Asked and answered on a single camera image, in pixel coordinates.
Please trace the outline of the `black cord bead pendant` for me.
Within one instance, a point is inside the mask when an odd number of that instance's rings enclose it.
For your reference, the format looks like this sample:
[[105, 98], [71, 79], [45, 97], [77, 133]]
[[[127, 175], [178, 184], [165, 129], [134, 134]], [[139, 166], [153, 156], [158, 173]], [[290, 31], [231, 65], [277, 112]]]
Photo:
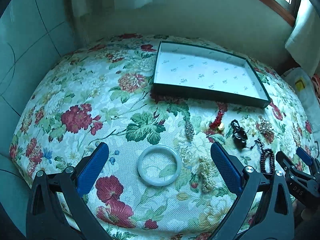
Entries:
[[247, 147], [247, 133], [244, 128], [239, 125], [237, 120], [231, 121], [231, 128], [233, 129], [232, 138], [237, 148], [243, 149]]

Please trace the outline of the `pearl cluster brooch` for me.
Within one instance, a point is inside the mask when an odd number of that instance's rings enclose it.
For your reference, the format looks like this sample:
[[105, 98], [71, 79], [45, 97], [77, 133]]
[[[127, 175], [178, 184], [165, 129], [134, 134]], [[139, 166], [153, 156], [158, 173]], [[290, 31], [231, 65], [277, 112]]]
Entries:
[[267, 143], [271, 144], [274, 141], [274, 131], [269, 121], [261, 119], [256, 127]]

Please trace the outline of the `silver crystal brooch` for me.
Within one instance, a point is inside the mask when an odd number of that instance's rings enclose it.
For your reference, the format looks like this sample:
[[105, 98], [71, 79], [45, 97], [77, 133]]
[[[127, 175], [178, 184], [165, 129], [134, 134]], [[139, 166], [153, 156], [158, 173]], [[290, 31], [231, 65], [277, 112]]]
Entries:
[[194, 128], [191, 122], [188, 120], [185, 122], [185, 136], [188, 141], [192, 141], [194, 138]]

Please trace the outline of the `red knot gold charm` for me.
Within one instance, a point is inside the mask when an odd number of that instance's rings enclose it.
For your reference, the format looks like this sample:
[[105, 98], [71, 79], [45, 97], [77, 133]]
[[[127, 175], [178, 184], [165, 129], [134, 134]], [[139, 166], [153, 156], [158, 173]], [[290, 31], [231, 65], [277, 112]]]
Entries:
[[228, 106], [226, 103], [218, 102], [217, 106], [218, 106], [217, 116], [215, 120], [209, 124], [209, 127], [211, 130], [218, 129], [218, 127], [221, 125], [224, 114], [228, 111]]

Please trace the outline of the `white jade bangle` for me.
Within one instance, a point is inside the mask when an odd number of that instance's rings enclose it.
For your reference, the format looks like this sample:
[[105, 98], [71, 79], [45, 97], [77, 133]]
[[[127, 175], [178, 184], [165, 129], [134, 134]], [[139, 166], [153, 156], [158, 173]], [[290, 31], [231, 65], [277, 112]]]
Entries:
[[181, 170], [180, 156], [168, 146], [150, 146], [138, 157], [138, 174], [144, 183], [151, 186], [171, 185], [179, 178]]

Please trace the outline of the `green jewelry tray box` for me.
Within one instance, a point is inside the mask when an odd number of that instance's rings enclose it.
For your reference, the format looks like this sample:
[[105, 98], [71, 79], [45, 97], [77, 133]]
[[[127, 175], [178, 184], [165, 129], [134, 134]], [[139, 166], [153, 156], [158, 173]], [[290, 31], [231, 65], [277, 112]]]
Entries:
[[162, 41], [153, 92], [266, 108], [271, 98], [248, 59], [221, 50]]

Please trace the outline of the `patterned pillow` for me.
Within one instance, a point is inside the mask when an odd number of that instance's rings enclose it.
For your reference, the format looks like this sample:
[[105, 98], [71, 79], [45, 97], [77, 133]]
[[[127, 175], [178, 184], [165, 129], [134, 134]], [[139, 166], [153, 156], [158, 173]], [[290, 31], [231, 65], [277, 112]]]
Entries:
[[310, 121], [312, 132], [319, 135], [319, 101], [310, 77], [300, 67], [288, 70], [281, 77], [294, 89]]

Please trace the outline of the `pink blanket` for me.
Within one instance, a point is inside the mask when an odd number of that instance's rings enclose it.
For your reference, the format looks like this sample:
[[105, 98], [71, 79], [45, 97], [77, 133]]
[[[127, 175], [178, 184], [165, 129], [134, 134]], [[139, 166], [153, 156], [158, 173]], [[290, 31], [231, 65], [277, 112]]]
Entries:
[[317, 100], [320, 102], [320, 78], [318, 74], [314, 74], [311, 78]]

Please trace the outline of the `floral bedspread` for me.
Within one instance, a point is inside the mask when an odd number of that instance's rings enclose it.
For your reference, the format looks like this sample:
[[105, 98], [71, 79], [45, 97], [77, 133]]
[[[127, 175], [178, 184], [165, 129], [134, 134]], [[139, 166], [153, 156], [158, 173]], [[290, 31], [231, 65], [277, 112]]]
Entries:
[[[217, 102], [152, 94], [152, 76], [161, 41], [217, 48], [200, 38], [123, 34], [67, 54], [35, 89], [16, 127], [10, 157], [28, 185], [38, 171], [48, 174], [75, 166], [101, 143], [110, 156], [84, 201], [114, 239], [207, 239], [235, 200], [215, 165], [210, 147], [219, 142], [244, 165], [260, 167], [259, 148], [238, 150], [232, 120], [266, 148], [284, 152], [296, 167], [308, 168], [296, 155], [302, 147], [317, 155], [310, 121], [293, 88], [271, 67], [248, 61], [265, 86], [271, 103], [265, 109], [227, 104], [221, 125], [209, 124]], [[270, 122], [274, 141], [257, 130]], [[185, 136], [185, 122], [194, 138]], [[137, 171], [140, 154], [164, 145], [181, 158], [182, 170], [171, 185], [144, 183]]]

